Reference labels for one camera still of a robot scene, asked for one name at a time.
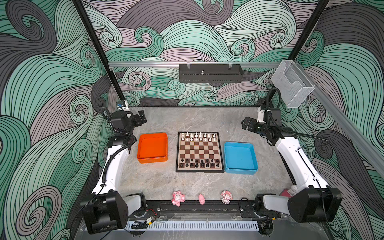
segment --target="patterned wall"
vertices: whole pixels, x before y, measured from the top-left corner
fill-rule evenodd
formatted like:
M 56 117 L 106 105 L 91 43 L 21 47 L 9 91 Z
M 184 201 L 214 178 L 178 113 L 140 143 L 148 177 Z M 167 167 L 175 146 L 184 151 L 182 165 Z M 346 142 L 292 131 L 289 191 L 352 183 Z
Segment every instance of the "patterned wall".
M 0 43 L 1 238 L 68 239 L 116 92 L 95 94 L 109 80 L 71 0 L 0 1 Z
M 301 63 L 384 156 L 384 1 L 350 2 L 324 11 L 301 53 L 307 60 Z M 307 155 L 344 196 L 330 224 L 335 239 L 382 240 L 384 180 L 369 159 L 364 159 L 353 139 L 314 96 L 298 109 L 281 109 L 284 125 L 331 141 L 328 146 L 308 149 Z M 301 143 L 320 144 L 306 138 Z
M 287 59 L 317 0 L 83 0 L 110 61 Z M 332 1 L 331 6 L 348 2 Z M 308 61 L 306 54 L 300 56 Z M 241 83 L 180 83 L 177 68 L 115 68 L 131 105 L 251 106 L 272 86 L 270 69 Z

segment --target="blue tray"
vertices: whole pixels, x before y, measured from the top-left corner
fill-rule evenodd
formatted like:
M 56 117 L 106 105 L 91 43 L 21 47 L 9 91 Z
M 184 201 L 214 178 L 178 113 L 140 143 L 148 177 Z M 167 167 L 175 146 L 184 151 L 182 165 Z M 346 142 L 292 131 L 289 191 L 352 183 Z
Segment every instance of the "blue tray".
M 226 142 L 224 158 L 227 173 L 254 175 L 258 170 L 255 150 L 250 143 Z

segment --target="pink bear toy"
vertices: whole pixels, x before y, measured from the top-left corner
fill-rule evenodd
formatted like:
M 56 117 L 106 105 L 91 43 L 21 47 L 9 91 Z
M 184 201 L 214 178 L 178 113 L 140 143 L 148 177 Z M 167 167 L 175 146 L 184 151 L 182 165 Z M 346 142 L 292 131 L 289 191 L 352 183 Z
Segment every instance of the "pink bear toy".
M 181 194 L 181 191 L 173 192 L 172 196 L 173 196 L 172 204 L 178 207 L 180 206 L 181 202 L 185 201 L 185 195 Z
M 199 195 L 199 202 L 201 205 L 204 205 L 204 203 L 205 203 L 205 198 L 202 194 Z
M 224 190 L 221 195 L 223 196 L 223 198 L 221 199 L 221 202 L 224 203 L 224 204 L 229 204 L 230 203 L 230 200 L 232 200 L 232 194 L 230 191 L 228 190 Z

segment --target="pink toy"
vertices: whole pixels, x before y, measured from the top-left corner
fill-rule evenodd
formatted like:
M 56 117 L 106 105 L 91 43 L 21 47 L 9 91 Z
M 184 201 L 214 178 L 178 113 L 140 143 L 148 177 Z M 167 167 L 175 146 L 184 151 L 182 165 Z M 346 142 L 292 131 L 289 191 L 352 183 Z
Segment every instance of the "pink toy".
M 181 194 L 181 191 L 173 192 L 172 196 L 173 196 L 172 204 L 178 207 L 180 206 L 181 202 L 185 201 L 185 195 Z
M 224 190 L 221 195 L 223 196 L 223 198 L 221 199 L 221 202 L 224 203 L 224 204 L 229 204 L 230 201 L 229 200 L 232 200 L 232 194 L 230 191 L 228 190 Z
M 201 205 L 204 205 L 204 203 L 205 203 L 205 198 L 202 194 L 199 195 L 199 202 Z

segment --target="red object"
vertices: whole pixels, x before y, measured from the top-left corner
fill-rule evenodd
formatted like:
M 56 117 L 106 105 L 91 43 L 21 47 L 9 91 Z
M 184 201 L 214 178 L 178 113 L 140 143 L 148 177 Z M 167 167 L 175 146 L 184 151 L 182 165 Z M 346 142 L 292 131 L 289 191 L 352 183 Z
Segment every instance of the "red object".
M 284 190 L 280 193 L 280 196 L 283 196 L 283 197 L 292 197 L 292 196 L 288 193 L 288 189 L 284 189 Z
M 143 134 L 137 149 L 139 163 L 165 162 L 168 160 L 168 136 L 166 133 Z

